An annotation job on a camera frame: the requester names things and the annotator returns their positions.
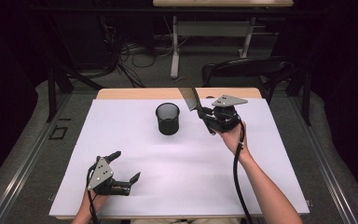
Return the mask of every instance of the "floor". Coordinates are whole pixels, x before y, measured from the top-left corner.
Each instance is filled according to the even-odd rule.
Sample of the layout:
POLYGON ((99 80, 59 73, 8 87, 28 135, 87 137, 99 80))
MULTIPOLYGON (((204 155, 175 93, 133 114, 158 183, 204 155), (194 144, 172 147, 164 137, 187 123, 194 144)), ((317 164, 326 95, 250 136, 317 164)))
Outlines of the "floor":
MULTIPOLYGON (((241 40, 226 38, 184 38, 181 43, 179 74, 192 77, 195 86, 201 84, 200 69, 204 64, 238 57, 238 48, 242 44, 241 40)), ((249 56, 268 55, 273 43, 274 36, 255 36, 249 56)), ((134 48, 131 52, 137 54, 129 56, 123 63, 133 70, 132 78, 138 77, 146 87, 173 86, 168 51, 164 51, 156 59, 142 53, 143 50, 139 48, 134 48)), ((109 88, 131 88, 129 77, 118 71, 93 80, 109 88)), ((48 210, 54 200, 54 189, 61 183, 65 162, 70 158, 87 116, 87 108, 96 94, 96 91, 78 80, 73 79, 72 83, 76 89, 73 94, 58 93, 59 112, 51 123, 46 123, 47 83, 42 83, 36 89, 39 99, 34 114, 0 170, 0 223, 67 222, 49 217, 48 210), (56 125, 73 130, 60 143, 49 139, 56 125)), ((298 180, 306 186, 303 188, 304 194, 310 196, 307 199, 313 204, 310 207, 311 215, 304 217, 304 222, 358 223, 358 185, 331 142, 323 101, 312 94, 312 126, 309 127, 298 115, 300 96, 287 98, 283 88, 284 84, 277 90, 271 103, 271 111, 282 139, 287 142, 287 150, 298 172, 298 180), (301 130, 304 137, 299 136, 295 130, 301 130), (302 148, 301 144, 305 144, 309 150, 298 153, 297 150, 302 148)))

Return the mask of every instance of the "white paper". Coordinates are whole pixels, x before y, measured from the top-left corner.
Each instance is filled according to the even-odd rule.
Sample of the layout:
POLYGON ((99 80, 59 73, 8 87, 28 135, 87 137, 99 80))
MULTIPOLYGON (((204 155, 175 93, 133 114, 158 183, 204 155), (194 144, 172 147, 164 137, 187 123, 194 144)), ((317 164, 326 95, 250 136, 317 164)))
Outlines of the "white paper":
MULTIPOLYGON (((213 99, 201 100, 212 107, 213 99)), ((262 99, 236 105, 247 124, 248 146, 259 166, 300 214, 307 214, 303 193, 287 157, 269 106, 262 99)), ((111 196, 99 217, 243 216, 234 186, 234 156, 218 135, 210 135, 196 111, 179 100, 94 100, 77 141, 50 216, 73 217, 81 203, 86 174, 97 156, 121 151, 110 166, 113 178, 129 181, 141 172, 130 196, 111 196), (179 131, 158 131, 156 108, 180 108, 179 131)), ((251 215, 261 215, 245 172, 241 191, 251 215)))

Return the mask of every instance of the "table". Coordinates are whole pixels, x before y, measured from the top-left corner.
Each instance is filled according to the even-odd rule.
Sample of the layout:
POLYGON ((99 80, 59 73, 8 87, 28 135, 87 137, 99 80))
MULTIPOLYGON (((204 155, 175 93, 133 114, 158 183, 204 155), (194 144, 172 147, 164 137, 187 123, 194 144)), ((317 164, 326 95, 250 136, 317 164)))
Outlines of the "table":
MULTIPOLYGON (((254 158, 298 213, 307 214, 309 209, 269 106, 258 89, 197 90, 203 106, 213 101, 205 97, 217 98, 222 93, 249 101, 236 109, 247 120, 248 144, 256 148, 251 149, 254 158)), ((100 218, 244 217, 232 179, 232 154, 218 136, 209 134, 196 112, 188 111, 181 98, 176 88, 101 90, 89 110, 49 215, 72 218, 81 202, 85 175, 96 156, 120 150, 121 157, 110 164, 113 178, 128 181, 138 172, 141 177, 130 196, 111 196, 100 218), (160 134, 157 127, 155 109, 165 102, 175 103, 181 110, 179 131, 171 136, 160 134)), ((242 170, 239 180, 249 212, 260 216, 242 170)))
MULTIPOLYGON (((155 7, 291 7, 293 0, 153 0, 155 7)), ((178 21, 173 16, 173 54, 171 78, 178 78, 179 35, 245 36, 240 57, 246 58, 251 42, 255 18, 248 21, 178 21)))

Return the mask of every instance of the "cable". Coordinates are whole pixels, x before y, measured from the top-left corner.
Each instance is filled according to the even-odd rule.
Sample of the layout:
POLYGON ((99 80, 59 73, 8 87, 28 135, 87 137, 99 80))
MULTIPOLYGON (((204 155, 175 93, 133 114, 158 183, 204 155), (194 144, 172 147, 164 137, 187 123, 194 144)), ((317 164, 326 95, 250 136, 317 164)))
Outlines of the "cable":
MULTIPOLYGON (((89 184, 90 184, 90 176, 91 176, 91 173, 94 172, 94 169, 96 167, 96 164, 92 165, 90 168, 89 168, 89 171, 87 173, 87 176, 86 176, 86 188, 89 187, 89 184)), ((95 211, 95 207, 94 207, 94 199, 92 199, 91 197, 91 191, 92 189, 90 190, 87 190, 87 195, 89 197, 89 212, 91 213, 91 220, 94 224, 99 224, 99 221, 98 221, 98 217, 97 217, 97 213, 95 211)))
POLYGON ((239 119, 239 120, 240 120, 240 124, 241 124, 241 138, 240 138, 240 142, 238 143, 237 151, 235 152, 234 162, 233 162, 234 184, 235 184, 235 189, 237 191, 238 197, 240 198, 242 209, 245 212, 246 218, 249 220, 250 224, 253 224, 251 215, 249 214, 248 208, 246 207, 246 204, 245 204, 245 200, 243 199, 243 196, 241 193, 240 183, 238 181, 238 160, 240 157, 241 150, 243 149, 243 140, 245 138, 245 126, 241 122, 241 119, 239 119))

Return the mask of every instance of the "desk leg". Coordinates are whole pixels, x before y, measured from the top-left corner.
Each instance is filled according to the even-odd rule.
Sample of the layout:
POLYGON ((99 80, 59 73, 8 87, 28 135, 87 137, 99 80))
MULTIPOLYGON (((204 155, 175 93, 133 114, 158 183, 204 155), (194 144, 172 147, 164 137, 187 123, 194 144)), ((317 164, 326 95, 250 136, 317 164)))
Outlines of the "desk leg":
POLYGON ((247 35, 245 37, 245 42, 243 43, 243 48, 240 49, 240 57, 241 58, 247 57, 249 45, 251 44, 254 27, 255 27, 255 18, 251 18, 249 27, 247 28, 247 35))
POLYGON ((172 37, 173 37, 173 56, 172 56, 172 67, 171 67, 171 78, 178 78, 179 71, 179 48, 178 48, 178 21, 176 16, 173 16, 172 23, 172 37))

